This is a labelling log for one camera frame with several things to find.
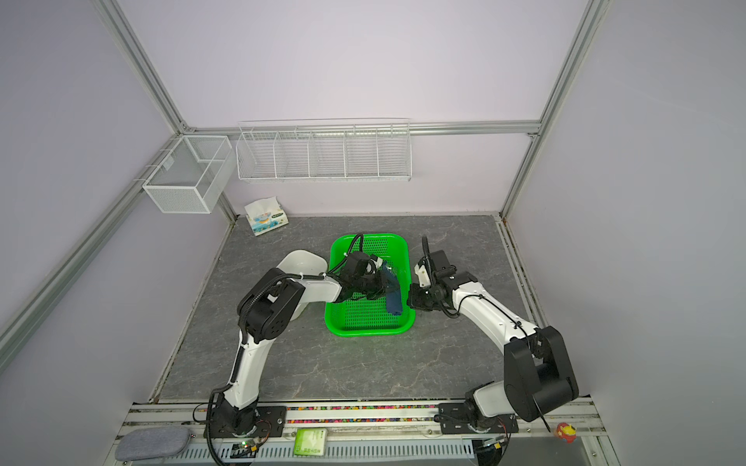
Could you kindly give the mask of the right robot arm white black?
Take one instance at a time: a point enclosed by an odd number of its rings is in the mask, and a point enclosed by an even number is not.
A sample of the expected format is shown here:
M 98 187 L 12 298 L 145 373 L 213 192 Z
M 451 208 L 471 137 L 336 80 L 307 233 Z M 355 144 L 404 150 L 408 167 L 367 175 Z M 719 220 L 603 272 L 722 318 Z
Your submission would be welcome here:
M 527 423 L 545 419 L 580 396 L 559 330 L 521 318 L 492 297 L 481 283 L 467 282 L 458 287 L 414 283 L 407 304 L 416 310 L 468 318 L 502 352 L 502 379 L 470 390 L 460 413 L 456 417 L 443 414 L 443 421 L 487 433 L 510 415 Z

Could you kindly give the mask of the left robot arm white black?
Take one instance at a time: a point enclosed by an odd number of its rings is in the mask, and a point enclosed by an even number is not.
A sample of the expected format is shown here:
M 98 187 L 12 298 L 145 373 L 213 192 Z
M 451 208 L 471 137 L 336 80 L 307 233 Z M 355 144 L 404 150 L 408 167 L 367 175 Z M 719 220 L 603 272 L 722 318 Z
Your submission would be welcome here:
M 266 359 L 276 339 L 306 305 L 376 300 L 391 289 L 381 271 L 362 275 L 268 271 L 238 305 L 239 346 L 228 383 L 210 395 L 205 436 L 244 437 L 253 432 Z

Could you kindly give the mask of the white rectangular dish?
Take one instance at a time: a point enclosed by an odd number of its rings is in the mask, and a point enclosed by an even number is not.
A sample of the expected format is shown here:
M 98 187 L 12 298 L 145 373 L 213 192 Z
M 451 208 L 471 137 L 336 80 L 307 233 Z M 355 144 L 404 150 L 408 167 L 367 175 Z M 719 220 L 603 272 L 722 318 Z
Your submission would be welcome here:
M 330 279 L 320 281 L 307 279 L 307 276 L 320 276 L 326 273 L 326 260 L 308 250 L 294 250 L 290 252 L 278 265 L 286 274 L 303 275 L 300 281 L 305 288 L 291 320 L 297 320 L 310 303 L 330 302 L 332 295 L 338 291 Z

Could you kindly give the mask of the blue paper napkin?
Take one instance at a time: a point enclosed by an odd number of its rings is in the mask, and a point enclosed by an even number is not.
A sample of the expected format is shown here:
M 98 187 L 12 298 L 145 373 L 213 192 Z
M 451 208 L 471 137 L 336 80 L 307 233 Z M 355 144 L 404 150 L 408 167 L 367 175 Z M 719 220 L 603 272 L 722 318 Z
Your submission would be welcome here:
M 392 316 L 401 316 L 403 313 L 403 306 L 401 302 L 400 284 L 396 274 L 394 273 L 394 269 L 390 267 L 388 262 L 384 262 L 381 266 L 381 277 L 384 284 L 387 312 Z

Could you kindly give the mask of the green plastic basket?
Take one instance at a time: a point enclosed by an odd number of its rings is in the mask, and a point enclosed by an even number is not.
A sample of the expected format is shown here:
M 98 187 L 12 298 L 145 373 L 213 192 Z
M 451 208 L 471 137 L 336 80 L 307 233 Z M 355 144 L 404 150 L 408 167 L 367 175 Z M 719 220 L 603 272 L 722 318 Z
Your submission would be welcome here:
M 331 247 L 330 258 L 334 266 L 342 262 L 345 254 L 362 250 L 375 254 L 394 269 L 401 289 L 403 313 L 392 316 L 386 310 L 385 295 L 377 300 L 346 300 L 330 303 L 324 310 L 328 330 L 340 337 L 389 336 L 408 331 L 415 322 L 415 311 L 406 304 L 412 276 L 407 242 L 392 233 L 365 234 L 361 238 L 346 235 Z

